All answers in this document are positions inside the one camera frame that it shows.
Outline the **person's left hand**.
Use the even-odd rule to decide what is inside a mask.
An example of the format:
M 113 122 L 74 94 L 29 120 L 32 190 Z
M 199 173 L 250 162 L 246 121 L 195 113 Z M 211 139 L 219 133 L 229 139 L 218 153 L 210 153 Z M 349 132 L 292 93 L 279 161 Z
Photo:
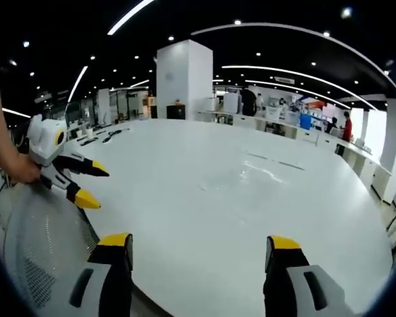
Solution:
M 6 162 L 3 169 L 12 180 L 22 184 L 40 179 L 40 168 L 27 154 L 16 153 Z

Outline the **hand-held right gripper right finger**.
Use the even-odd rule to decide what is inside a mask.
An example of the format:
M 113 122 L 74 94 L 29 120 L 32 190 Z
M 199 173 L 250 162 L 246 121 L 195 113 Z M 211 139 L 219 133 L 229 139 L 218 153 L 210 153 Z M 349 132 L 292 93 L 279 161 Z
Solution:
M 300 245 L 268 236 L 263 295 L 266 316 L 353 316 L 343 289 L 318 265 L 311 265 Z

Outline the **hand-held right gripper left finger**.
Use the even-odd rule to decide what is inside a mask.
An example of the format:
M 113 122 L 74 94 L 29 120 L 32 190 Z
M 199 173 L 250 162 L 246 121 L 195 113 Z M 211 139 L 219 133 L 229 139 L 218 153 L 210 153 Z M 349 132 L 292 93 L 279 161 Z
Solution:
M 130 316 L 132 271 L 133 235 L 104 237 L 75 281 L 69 304 L 84 316 Z

